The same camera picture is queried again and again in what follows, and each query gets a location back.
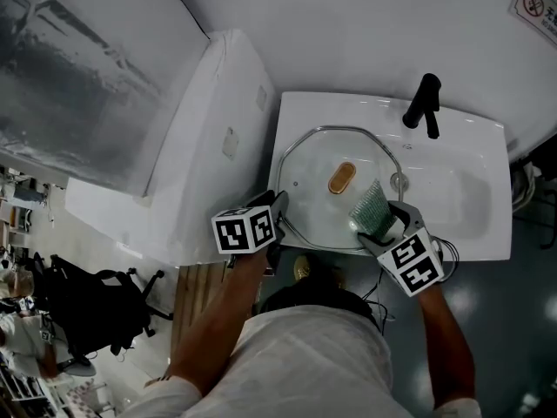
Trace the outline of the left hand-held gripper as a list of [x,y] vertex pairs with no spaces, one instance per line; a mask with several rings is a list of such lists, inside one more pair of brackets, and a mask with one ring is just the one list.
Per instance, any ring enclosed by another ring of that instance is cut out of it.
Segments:
[[287,212],[289,195],[265,191],[246,206],[220,212],[211,218],[218,253],[228,257],[227,269],[233,269],[238,257],[266,250],[265,273],[276,273],[279,243],[285,232],[280,220]]

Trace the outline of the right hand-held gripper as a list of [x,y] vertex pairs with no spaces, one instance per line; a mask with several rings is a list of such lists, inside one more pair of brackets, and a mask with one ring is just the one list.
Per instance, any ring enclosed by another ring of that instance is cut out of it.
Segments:
[[391,213],[402,221],[399,237],[381,241],[358,232],[358,242],[393,277],[399,287],[413,297],[444,277],[441,251],[426,229],[419,210],[403,201],[388,202]]

